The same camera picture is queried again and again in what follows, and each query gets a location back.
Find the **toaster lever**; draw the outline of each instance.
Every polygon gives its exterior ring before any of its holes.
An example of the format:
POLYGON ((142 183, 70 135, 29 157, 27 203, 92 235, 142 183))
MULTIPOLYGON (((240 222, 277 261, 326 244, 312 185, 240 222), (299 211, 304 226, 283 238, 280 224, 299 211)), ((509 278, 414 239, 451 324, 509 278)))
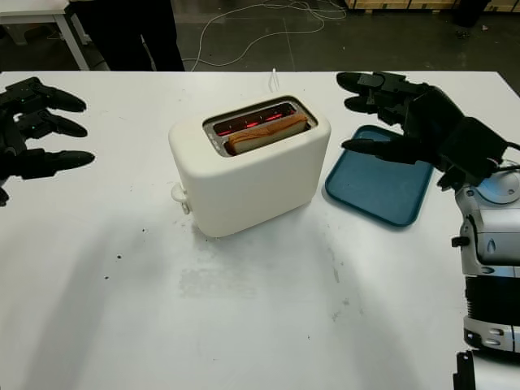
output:
POLYGON ((188 195, 181 183, 175 183, 171 188, 171 198, 179 202, 185 214, 189 214, 188 195))

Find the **wooden pallet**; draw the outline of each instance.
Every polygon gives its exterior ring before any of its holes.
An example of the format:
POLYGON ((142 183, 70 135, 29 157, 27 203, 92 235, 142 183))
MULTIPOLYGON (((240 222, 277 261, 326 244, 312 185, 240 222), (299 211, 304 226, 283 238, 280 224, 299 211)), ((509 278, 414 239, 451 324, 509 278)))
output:
MULTIPOLYGON (((460 0, 345 0, 351 10, 451 10, 460 0)), ((520 0, 492 0, 485 11, 520 12, 520 0)))

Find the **robotic arm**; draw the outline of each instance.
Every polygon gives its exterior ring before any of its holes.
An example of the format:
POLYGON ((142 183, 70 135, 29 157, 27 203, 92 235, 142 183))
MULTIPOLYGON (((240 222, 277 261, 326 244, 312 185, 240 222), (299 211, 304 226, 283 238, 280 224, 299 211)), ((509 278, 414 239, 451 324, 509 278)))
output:
POLYGON ((460 236, 468 315, 464 335, 474 349, 459 353, 456 390, 520 388, 520 166, 504 161, 507 142, 466 117, 440 89, 404 76, 340 73, 338 84, 358 96, 345 106, 400 124, 393 141, 349 140, 347 150, 398 163, 426 161, 454 189, 463 222, 460 236))
POLYGON ((54 176, 57 171, 81 167, 94 160, 82 151, 47 153, 27 149, 28 138, 42 138, 51 132, 72 137, 86 137, 87 131, 71 120, 48 110, 81 112, 86 109, 79 98, 43 85, 36 77, 6 87, 0 93, 0 206, 9 196, 2 189, 9 176, 23 179, 54 176))

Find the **bread slice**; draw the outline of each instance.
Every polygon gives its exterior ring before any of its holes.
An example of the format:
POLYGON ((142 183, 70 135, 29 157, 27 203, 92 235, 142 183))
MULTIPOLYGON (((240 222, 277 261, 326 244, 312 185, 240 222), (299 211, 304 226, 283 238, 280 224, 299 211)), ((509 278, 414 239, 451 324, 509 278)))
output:
POLYGON ((295 114, 260 128, 237 132, 229 136, 227 150, 232 154, 245 153, 303 132, 306 125, 307 117, 304 114, 295 114))

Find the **tabletop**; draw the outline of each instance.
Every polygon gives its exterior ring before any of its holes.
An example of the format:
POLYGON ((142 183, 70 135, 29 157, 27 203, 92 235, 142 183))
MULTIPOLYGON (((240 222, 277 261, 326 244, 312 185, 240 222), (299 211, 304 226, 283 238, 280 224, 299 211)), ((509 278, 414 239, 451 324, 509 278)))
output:
POLYGON ((64 14, 68 0, 0 0, 0 16, 64 14))
MULTIPOLYGON (((520 141, 520 100, 494 72, 410 72, 520 141)), ((434 174, 418 220, 388 227, 337 206, 323 183, 340 143, 374 116, 349 112, 335 74, 280 73, 328 117, 312 202, 221 239, 170 198, 167 134, 189 115, 269 93, 269 73, 4 73, 82 97, 64 113, 87 167, 11 178, 0 210, 0 385, 5 389, 449 389, 466 349, 454 196, 434 174)))

